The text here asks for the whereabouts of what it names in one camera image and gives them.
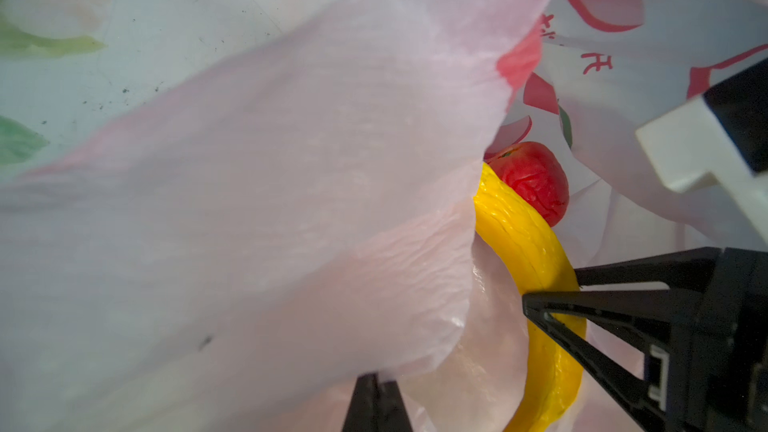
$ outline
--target white plastic part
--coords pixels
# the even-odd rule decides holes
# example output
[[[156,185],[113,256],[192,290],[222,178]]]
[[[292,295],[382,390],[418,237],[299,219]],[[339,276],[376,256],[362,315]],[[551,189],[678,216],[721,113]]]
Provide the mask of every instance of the white plastic part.
[[[768,241],[768,173],[755,175],[702,96],[636,132],[662,183],[684,193],[719,183]]]

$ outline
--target red fruit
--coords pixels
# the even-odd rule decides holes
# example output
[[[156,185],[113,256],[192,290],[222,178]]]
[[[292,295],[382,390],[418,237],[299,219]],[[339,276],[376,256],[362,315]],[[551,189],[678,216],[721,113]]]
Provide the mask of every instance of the red fruit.
[[[544,217],[550,227],[568,208],[568,178],[551,150],[538,142],[520,142],[502,150],[488,165],[505,184]]]

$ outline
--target banana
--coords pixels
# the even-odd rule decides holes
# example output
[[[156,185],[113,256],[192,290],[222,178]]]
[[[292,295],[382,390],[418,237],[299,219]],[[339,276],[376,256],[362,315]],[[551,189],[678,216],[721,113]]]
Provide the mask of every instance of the banana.
[[[504,261],[520,294],[577,291],[558,238],[542,216],[483,164],[475,196],[477,233]],[[582,338],[587,321],[558,316]],[[528,376],[522,402],[504,432],[544,432],[576,399],[583,369],[541,329],[528,322]]]

